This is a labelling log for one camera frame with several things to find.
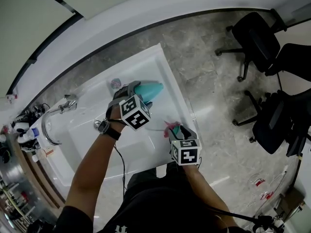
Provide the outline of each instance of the black watch strap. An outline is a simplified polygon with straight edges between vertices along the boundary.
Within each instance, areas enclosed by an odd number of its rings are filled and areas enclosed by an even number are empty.
[[[108,136],[112,137],[116,141],[118,141],[118,139],[121,136],[121,133],[119,133],[118,131],[112,129],[111,126],[107,129],[107,131],[104,134],[107,134]]]

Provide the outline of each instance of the teal bottle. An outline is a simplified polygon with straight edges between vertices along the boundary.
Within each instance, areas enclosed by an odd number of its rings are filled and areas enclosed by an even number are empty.
[[[143,83],[135,88],[135,93],[142,96],[142,101],[148,103],[152,101],[163,89],[162,83]]]

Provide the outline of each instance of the black shirt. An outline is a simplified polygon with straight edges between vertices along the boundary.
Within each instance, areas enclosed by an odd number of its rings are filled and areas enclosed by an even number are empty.
[[[100,233],[221,232],[204,204],[190,191],[189,184],[163,179],[144,182],[129,189],[124,201]],[[92,233],[91,219],[77,208],[66,206],[54,228],[56,233]],[[244,233],[230,227],[230,233]]]

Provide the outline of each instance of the person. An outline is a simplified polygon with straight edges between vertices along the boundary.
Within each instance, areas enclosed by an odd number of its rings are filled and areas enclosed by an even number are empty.
[[[120,118],[118,107],[112,109],[110,118]],[[115,120],[110,127],[121,133],[125,125]],[[96,200],[115,143],[111,136],[100,134],[90,147],[53,232],[93,232]],[[229,211],[195,165],[172,162],[163,178],[156,177],[155,168],[134,174],[121,207],[99,232],[245,232],[233,217],[215,215],[205,205]]]

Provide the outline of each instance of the chair wheel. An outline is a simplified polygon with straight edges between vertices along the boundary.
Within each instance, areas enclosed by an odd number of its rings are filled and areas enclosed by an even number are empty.
[[[216,50],[216,51],[215,51],[215,54],[216,54],[216,56],[220,56],[220,55],[222,55],[223,53],[222,53],[220,50]]]
[[[238,76],[238,81],[239,82],[242,82],[244,79],[243,79],[243,77],[242,76]]]
[[[225,28],[227,30],[227,32],[231,31],[233,29],[233,26],[228,26]]]
[[[251,138],[249,138],[249,142],[250,143],[257,142],[257,140],[255,138],[251,137]]]
[[[233,119],[232,123],[233,123],[234,126],[238,125],[238,121],[236,119]]]

